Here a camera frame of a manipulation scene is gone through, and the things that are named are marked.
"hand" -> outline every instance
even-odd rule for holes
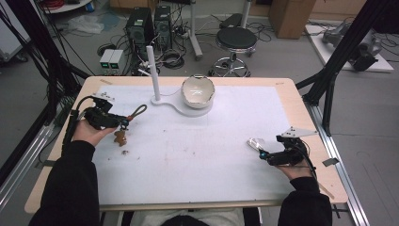
[[[95,147],[102,138],[114,132],[116,129],[117,128],[105,128],[103,130],[96,130],[87,120],[80,120],[76,126],[73,140],[84,140]]]
[[[312,177],[311,169],[305,159],[294,166],[276,166],[276,168],[281,170],[290,181],[298,177]]]

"person's left hand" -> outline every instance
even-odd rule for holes
[[[102,138],[114,132],[116,129],[117,128],[105,128],[103,130],[96,130],[87,120],[80,120],[76,126],[72,140],[84,140],[95,147]]]

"stool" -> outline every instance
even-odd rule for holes
[[[224,77],[234,73],[237,77],[250,77],[247,64],[237,58],[237,54],[251,55],[255,50],[257,38],[249,30],[242,27],[226,27],[217,32],[216,44],[224,50],[230,51],[230,57],[218,60],[209,75]]]

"gray floor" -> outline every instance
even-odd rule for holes
[[[91,15],[114,15],[106,12],[106,9],[100,8]],[[82,13],[85,14],[83,10],[75,10],[56,15],[55,19],[62,25]],[[101,73],[97,48],[109,43],[114,35],[123,35],[126,20],[121,14],[118,16],[116,21],[107,21],[108,27],[101,35],[91,36],[74,31],[65,36],[96,74]],[[201,17],[197,27],[214,20],[213,17]],[[266,18],[250,18],[249,22],[268,24]],[[218,23],[208,23],[202,32],[215,34],[217,29],[210,28],[217,26]],[[270,42],[259,41],[257,52],[252,57],[241,56],[253,77],[289,77],[299,82],[322,69],[323,64],[308,37],[280,40],[272,32],[266,33],[272,38]],[[184,67],[175,71],[162,68],[160,76],[207,74],[217,59],[228,55],[215,47],[214,37],[199,36],[199,42],[204,54],[202,60],[194,60],[193,50],[187,41]],[[391,50],[399,52],[398,47]],[[89,73],[69,47],[67,54],[73,65]],[[385,50],[381,55],[386,59],[399,59]],[[371,225],[399,225],[399,179],[396,176],[399,170],[399,153],[396,150],[399,146],[399,64],[393,62],[391,65],[395,69],[393,73],[340,72],[332,107],[331,133]],[[0,92],[3,96],[0,100],[0,122],[6,128],[0,132],[0,164],[3,165],[45,106],[46,83],[31,60],[26,63],[9,62],[0,68],[0,73]],[[302,89],[300,93],[304,94],[307,90]],[[39,173],[36,168],[27,173],[0,213],[0,225],[27,225],[31,216],[24,211],[24,204]],[[339,205],[338,208],[345,209],[346,206]],[[278,207],[263,208],[264,225],[276,225],[278,215]],[[116,218],[117,213],[108,213],[105,225],[116,225]],[[349,226],[354,223],[348,213],[340,213],[339,218],[334,214],[334,225]]]

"black sleeve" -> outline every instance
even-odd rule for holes
[[[291,181],[296,191],[291,192],[282,203],[279,226],[332,225],[329,198],[320,194],[317,181],[312,177],[300,177]]]
[[[40,209],[29,225],[99,225],[94,147],[73,141],[56,161],[41,197]]]

